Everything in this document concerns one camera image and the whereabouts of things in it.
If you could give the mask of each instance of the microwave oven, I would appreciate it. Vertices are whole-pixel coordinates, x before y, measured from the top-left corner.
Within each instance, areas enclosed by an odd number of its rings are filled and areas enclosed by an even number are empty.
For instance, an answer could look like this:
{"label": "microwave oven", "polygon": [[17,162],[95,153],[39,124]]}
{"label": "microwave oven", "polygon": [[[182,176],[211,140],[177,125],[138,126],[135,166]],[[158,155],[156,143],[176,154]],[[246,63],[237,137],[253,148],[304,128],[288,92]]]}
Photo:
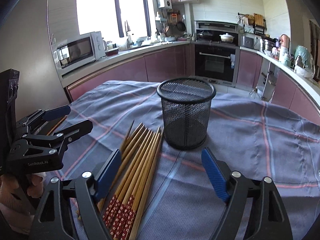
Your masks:
{"label": "microwave oven", "polygon": [[63,75],[106,55],[101,32],[81,34],[52,46],[60,79]]}

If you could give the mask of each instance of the red patterned chopstick handle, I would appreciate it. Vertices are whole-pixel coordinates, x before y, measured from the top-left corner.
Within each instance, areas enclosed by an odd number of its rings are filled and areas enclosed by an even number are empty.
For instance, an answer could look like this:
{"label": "red patterned chopstick handle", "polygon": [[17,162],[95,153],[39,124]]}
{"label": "red patterned chopstick handle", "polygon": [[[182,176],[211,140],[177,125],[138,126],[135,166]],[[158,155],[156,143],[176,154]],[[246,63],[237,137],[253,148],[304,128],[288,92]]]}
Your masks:
{"label": "red patterned chopstick handle", "polygon": [[125,204],[121,204],[120,208],[118,210],[118,213],[116,215],[116,219],[115,219],[115,221],[113,221],[113,224],[110,227],[110,235],[112,237],[116,234],[118,227],[121,226],[123,223],[123,221],[121,221],[121,219],[122,219],[122,215],[124,213],[124,210],[125,210]]}
{"label": "red patterned chopstick handle", "polygon": [[103,221],[106,222],[106,219],[107,219],[110,211],[112,210],[112,208],[113,208],[116,200],[117,200],[117,195],[113,195],[112,199],[111,199],[110,202],[109,202],[109,205],[108,205],[107,208],[106,208],[106,211],[104,212],[104,214],[103,214],[103,216],[102,216]]}
{"label": "red patterned chopstick handle", "polygon": [[130,198],[129,198],[129,201],[128,201],[126,207],[125,207],[124,213],[123,213],[123,215],[121,217],[121,220],[120,220],[120,223],[118,225],[118,228],[116,230],[116,233],[115,233],[115,238],[116,239],[120,238],[120,236],[122,234],[122,231],[124,230],[124,226],[127,223],[127,219],[128,219],[130,210],[132,208],[133,201],[134,201],[134,196],[131,195]]}
{"label": "red patterned chopstick handle", "polygon": [[106,220],[105,220],[105,224],[107,228],[110,228],[112,221],[114,219],[114,217],[117,215],[119,207],[121,205],[121,202],[119,200],[116,200],[113,208],[111,209],[111,211],[109,212]]}
{"label": "red patterned chopstick handle", "polygon": [[131,233],[131,228],[132,228],[132,225],[133,225],[135,217],[136,217],[135,210],[133,210],[133,209],[130,210],[129,216],[128,216],[128,220],[127,220],[127,223],[124,226],[124,230],[122,232],[120,240],[128,240],[129,239],[129,236],[130,236],[130,233]]}

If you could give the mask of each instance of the black mesh pencil holder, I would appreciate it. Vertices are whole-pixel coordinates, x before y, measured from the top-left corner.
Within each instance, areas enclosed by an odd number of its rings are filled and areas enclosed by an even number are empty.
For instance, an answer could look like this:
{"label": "black mesh pencil holder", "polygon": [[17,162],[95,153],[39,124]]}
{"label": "black mesh pencil holder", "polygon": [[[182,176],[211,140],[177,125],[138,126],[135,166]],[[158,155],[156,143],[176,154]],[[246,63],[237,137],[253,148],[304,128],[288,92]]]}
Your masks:
{"label": "black mesh pencil holder", "polygon": [[195,78],[177,78],[162,82],[161,97],[164,137],[180,150],[197,148],[204,143],[211,100],[216,90],[209,82]]}

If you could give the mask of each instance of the kitchen sink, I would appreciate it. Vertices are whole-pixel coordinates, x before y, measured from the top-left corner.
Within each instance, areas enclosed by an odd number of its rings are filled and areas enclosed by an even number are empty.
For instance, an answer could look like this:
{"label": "kitchen sink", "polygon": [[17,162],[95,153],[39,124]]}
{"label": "kitchen sink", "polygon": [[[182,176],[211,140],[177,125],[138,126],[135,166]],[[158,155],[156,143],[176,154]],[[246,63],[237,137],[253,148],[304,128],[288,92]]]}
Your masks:
{"label": "kitchen sink", "polygon": [[138,47],[133,47],[133,48],[130,48],[127,50],[139,49],[139,48],[148,47],[148,46],[152,46],[152,45],[155,45],[155,44],[146,44],[146,45],[142,45],[142,46],[138,46]]}

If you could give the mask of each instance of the chopsticks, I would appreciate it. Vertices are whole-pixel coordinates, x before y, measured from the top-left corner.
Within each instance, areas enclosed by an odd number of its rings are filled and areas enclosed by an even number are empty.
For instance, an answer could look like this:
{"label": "chopsticks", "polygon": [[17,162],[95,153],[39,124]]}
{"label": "chopsticks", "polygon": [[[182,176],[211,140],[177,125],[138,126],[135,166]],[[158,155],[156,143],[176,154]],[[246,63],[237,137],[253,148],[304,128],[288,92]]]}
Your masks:
{"label": "chopsticks", "polygon": [[148,132],[148,137],[145,137],[144,144],[143,143],[141,144],[138,152],[135,155],[135,158],[132,160],[129,168],[127,169],[124,177],[121,180],[120,185],[118,186],[115,194],[113,195],[112,199],[109,202],[109,205],[103,216],[107,228],[111,225],[114,216],[118,212],[118,208],[121,205],[125,192],[129,188],[130,182],[132,181],[132,178],[136,170],[138,169],[141,159],[143,159],[143,156],[146,152],[146,149],[148,147],[148,144],[152,136],[153,136],[153,132],[152,131]]}
{"label": "chopsticks", "polygon": [[160,130],[160,127],[158,128],[157,132],[153,136],[153,140],[152,140],[151,144],[148,146],[149,151],[148,151],[147,158],[146,158],[145,162],[143,163],[143,165],[142,165],[142,161],[141,161],[139,167],[142,166],[142,168],[140,169],[140,171],[137,170],[137,173],[135,174],[136,178],[132,179],[132,181],[130,183],[130,187],[126,192],[126,195],[125,195],[125,197],[122,201],[122,204],[120,206],[120,209],[117,213],[116,220],[111,227],[110,234],[111,234],[111,236],[114,236],[114,240],[119,240],[124,228],[128,227],[126,222],[127,222],[128,216],[129,216],[130,209],[131,209],[133,203],[136,201],[135,196],[137,195],[138,198],[141,196],[141,194],[139,192],[139,187],[141,184],[143,184],[143,186],[144,186],[144,183],[147,179],[148,172],[151,168],[151,164],[152,164],[152,161],[154,158],[154,153],[156,151],[156,145],[157,145],[158,140],[160,138],[159,130]]}
{"label": "chopsticks", "polygon": [[[140,123],[130,134],[132,127],[133,122],[119,148],[122,163],[110,189],[131,163],[102,216],[114,240],[134,240],[137,236],[163,139],[160,127],[153,132]],[[105,199],[98,203],[99,211],[104,203]]]}
{"label": "chopsticks", "polygon": [[148,197],[148,193],[149,193],[149,190],[150,190],[153,174],[154,174],[154,171],[155,171],[155,168],[156,168],[157,158],[158,158],[158,155],[159,155],[159,152],[160,152],[160,149],[161,149],[162,139],[163,139],[163,131],[161,132],[161,137],[160,137],[159,143],[157,145],[156,154],[155,154],[155,157],[154,157],[153,162],[152,162],[152,166],[151,166],[149,174],[148,174],[148,179],[147,179],[146,184],[145,184],[144,189],[143,189],[143,193],[142,193],[142,196],[141,196],[141,200],[140,200],[140,204],[139,204],[138,210],[137,210],[136,213],[132,213],[132,218],[130,218],[130,221],[134,221],[134,223],[132,224],[132,222],[131,222],[130,227],[132,227],[132,229],[129,228],[129,232],[127,233],[127,235],[130,234],[129,240],[135,240],[135,238],[137,236],[137,233],[138,233],[140,221],[141,221],[141,218],[142,218],[142,215],[143,215],[144,206],[145,206],[146,201],[147,201],[147,197]]}

